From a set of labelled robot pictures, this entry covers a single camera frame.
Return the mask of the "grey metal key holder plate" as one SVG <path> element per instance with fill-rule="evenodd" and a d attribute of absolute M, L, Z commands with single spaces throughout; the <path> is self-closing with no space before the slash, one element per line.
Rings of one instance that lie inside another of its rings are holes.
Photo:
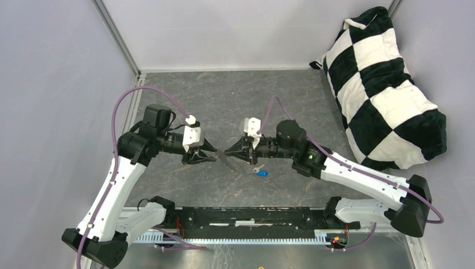
<path fill-rule="evenodd" d="M 216 155 L 227 168 L 229 168 L 234 174 L 237 174 L 241 168 L 241 165 L 231 157 L 224 154 L 222 150 L 217 150 Z"/>

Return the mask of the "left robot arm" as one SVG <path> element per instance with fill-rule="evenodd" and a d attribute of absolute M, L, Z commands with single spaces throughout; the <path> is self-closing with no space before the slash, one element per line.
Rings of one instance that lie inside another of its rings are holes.
<path fill-rule="evenodd" d="M 200 123 L 192 119 L 184 133 L 175 133 L 171 127 L 175 118 L 171 108 L 149 105 L 143 119 L 119 137 L 108 176 L 90 210 L 76 228 L 62 235 L 62 241 L 80 256 L 115 268 L 129 245 L 147 230 L 175 224 L 175 203 L 158 196 L 129 218 L 119 219 L 137 180 L 159 153 L 177 154 L 189 165 L 216 160 L 209 152 L 217 149 L 205 139 Z"/>

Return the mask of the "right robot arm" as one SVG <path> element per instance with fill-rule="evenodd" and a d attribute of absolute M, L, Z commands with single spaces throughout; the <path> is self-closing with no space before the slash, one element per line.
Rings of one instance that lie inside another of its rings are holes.
<path fill-rule="evenodd" d="M 260 120 L 244 120 L 244 135 L 225 155 L 255 165 L 260 158 L 292 159 L 292 168 L 305 177 L 338 183 L 368 196 L 363 200 L 332 197 L 323 220 L 337 229 L 352 222 L 389 224 L 412 237 L 424 235 L 432 197 L 428 182 L 419 175 L 409 179 L 356 164 L 325 147 L 314 145 L 295 120 L 283 120 L 275 137 L 258 134 Z"/>

